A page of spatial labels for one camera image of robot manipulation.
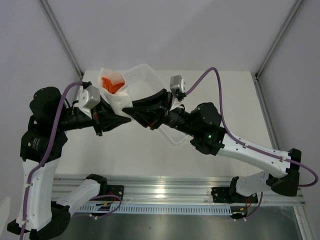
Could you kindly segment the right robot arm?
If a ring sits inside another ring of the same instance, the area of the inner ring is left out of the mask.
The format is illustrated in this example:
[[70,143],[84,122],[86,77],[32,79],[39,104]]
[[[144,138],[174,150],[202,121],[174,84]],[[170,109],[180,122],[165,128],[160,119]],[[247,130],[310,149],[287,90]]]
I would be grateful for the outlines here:
[[262,171],[253,175],[233,177],[228,196],[234,202],[254,193],[273,191],[282,196],[294,197],[299,188],[299,166],[291,161],[301,158],[301,152],[264,148],[229,133],[221,126],[223,120],[211,102],[199,104],[191,112],[183,106],[173,106],[170,92],[163,89],[153,96],[135,100],[123,112],[144,128],[155,130],[162,125],[192,137],[190,143],[204,155],[236,159]]

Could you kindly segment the white paper napkin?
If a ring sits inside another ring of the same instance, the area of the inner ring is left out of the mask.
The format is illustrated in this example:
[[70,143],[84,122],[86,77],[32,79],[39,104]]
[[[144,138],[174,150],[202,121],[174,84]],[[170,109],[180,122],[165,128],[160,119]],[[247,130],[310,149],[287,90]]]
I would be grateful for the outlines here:
[[[102,77],[108,78],[112,83],[124,82],[125,85],[121,87],[115,94],[112,94],[105,88],[103,88]],[[105,96],[107,102],[110,104],[112,110],[119,116],[131,117],[122,111],[123,108],[130,108],[133,106],[131,96],[129,93],[129,87],[126,83],[125,77],[116,70],[107,68],[101,68],[98,76],[98,84],[101,92]]]

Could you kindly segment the large white plastic basket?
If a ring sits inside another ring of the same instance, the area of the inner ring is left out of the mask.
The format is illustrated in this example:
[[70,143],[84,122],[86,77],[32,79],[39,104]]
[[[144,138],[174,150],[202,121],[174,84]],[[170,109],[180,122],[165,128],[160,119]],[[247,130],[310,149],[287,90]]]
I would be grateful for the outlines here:
[[128,86],[132,101],[148,98],[167,87],[155,70],[148,64],[139,64],[127,70],[121,70]]

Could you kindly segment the orange plastic fork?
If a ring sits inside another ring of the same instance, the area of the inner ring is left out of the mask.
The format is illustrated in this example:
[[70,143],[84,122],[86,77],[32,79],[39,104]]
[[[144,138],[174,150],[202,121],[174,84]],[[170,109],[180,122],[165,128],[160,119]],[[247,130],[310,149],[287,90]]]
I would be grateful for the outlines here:
[[115,86],[109,78],[102,77],[101,80],[102,80],[102,87],[104,89],[108,90],[109,92],[115,91]]

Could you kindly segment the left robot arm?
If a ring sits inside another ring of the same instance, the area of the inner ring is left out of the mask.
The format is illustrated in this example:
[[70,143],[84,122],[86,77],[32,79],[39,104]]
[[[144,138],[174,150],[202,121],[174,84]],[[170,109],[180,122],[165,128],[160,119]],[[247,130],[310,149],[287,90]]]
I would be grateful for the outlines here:
[[112,193],[105,177],[92,173],[65,197],[52,200],[56,169],[68,140],[66,132],[92,127],[101,136],[130,121],[127,117],[116,115],[101,97],[85,114],[78,107],[71,107],[66,95],[56,87],[45,87],[34,94],[29,105],[32,114],[20,145],[22,202],[17,218],[7,225],[9,232],[21,238],[53,239],[66,230],[71,217],[86,202],[122,199]]

